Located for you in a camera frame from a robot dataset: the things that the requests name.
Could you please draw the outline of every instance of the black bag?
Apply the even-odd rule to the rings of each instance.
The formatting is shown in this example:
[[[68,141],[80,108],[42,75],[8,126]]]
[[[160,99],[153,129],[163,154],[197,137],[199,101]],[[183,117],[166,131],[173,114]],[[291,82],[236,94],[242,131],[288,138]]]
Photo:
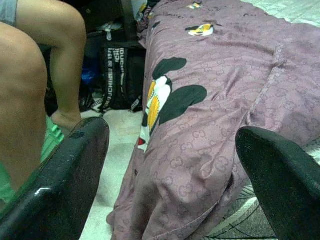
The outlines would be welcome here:
[[[109,108],[141,111],[146,50],[136,42],[107,42],[100,56],[103,99],[99,112]]]

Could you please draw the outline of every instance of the pink bedsheet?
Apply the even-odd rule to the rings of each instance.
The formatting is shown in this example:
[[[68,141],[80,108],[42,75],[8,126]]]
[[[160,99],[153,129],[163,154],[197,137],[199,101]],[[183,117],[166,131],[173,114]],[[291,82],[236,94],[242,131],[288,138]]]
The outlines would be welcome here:
[[[238,0],[202,3],[162,0],[152,10],[144,121],[107,218],[113,240],[206,236],[247,181],[235,151],[240,127],[299,145],[320,136],[320,29]],[[207,23],[213,34],[189,34]]]

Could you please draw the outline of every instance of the bare leg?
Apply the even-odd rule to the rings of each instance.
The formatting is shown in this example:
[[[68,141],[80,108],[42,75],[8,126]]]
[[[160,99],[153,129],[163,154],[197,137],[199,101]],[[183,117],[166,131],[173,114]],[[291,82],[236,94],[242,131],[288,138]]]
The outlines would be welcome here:
[[[47,70],[28,35],[4,23],[0,33],[0,161],[17,190],[40,164]]]
[[[81,82],[86,27],[81,14],[57,0],[18,0],[16,27],[37,43],[53,46],[50,73],[57,96],[55,124],[71,131],[81,120]]]

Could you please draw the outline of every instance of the white floor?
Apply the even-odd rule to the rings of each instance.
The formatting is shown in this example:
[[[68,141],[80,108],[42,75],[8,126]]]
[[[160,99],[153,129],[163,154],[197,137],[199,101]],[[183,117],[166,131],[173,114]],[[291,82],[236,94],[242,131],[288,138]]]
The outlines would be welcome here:
[[[83,118],[99,116],[84,112]],[[99,188],[80,240],[110,240],[112,230],[106,222],[118,197],[122,179],[140,134],[142,112],[112,110],[103,117],[110,127],[109,149],[102,170]]]

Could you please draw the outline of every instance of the bed sheet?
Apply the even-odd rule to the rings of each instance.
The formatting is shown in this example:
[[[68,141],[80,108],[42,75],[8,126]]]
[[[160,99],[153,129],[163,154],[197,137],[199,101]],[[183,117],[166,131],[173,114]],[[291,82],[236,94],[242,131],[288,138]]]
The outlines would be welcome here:
[[[153,9],[144,121],[108,217],[115,240],[209,234],[246,183],[239,127],[300,145],[320,134],[319,29],[236,0],[186,11],[191,4],[163,0]],[[201,32],[201,24],[213,27]]]

